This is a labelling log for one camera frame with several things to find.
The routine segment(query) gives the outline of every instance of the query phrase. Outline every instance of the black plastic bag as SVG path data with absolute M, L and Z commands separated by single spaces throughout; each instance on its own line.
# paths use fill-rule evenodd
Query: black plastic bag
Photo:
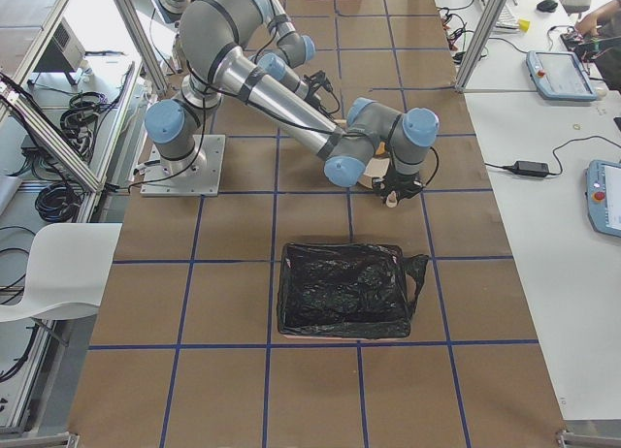
M 278 331 L 365 339 L 409 336 L 428 261 L 423 254 L 405 259 L 393 245 L 286 244 Z M 406 274 L 416 282 L 411 301 Z

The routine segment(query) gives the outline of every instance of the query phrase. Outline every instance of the white desk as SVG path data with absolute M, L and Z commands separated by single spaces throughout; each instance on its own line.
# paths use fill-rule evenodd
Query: white desk
M 469 1 L 436 0 L 447 7 Z M 548 50 L 549 27 L 569 19 L 561 7 L 554 14 L 537 12 L 539 1 L 519 0 L 512 9 L 531 28 L 502 37 L 524 50 Z M 471 29 L 480 13 L 476 4 L 457 12 Z M 560 32 L 552 35 L 554 50 L 563 49 Z M 535 90 L 524 54 L 500 41 L 487 46 L 489 56 L 478 63 L 466 94 L 486 162 L 541 161 L 556 172 L 551 150 L 569 139 L 602 135 L 621 144 L 612 120 L 621 115 L 618 93 L 568 105 L 546 102 L 536 92 L 503 92 Z M 562 176 L 537 180 L 490 169 L 490 180 L 563 416 L 621 419 L 621 239 L 593 231 L 584 198 L 589 162 L 619 161 L 621 150 L 593 140 L 558 153 Z

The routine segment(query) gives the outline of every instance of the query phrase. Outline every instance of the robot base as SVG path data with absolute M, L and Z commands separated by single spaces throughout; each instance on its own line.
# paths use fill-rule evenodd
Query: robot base
M 194 135 L 197 145 L 201 141 L 201 135 Z M 207 162 L 201 164 L 201 159 L 197 159 L 197 170 L 192 172 L 186 170 L 187 176 L 175 176 L 164 181 L 157 181 L 160 178 L 170 176 L 165 174 L 161 165 L 147 167 L 145 170 L 145 184 L 141 188 L 143 196 L 217 196 L 220 186 L 220 175 L 222 173 L 222 158 L 224 157 L 224 135 L 205 135 L 203 139 L 203 152 L 207 157 Z M 153 147 L 149 160 L 159 159 L 159 152 Z

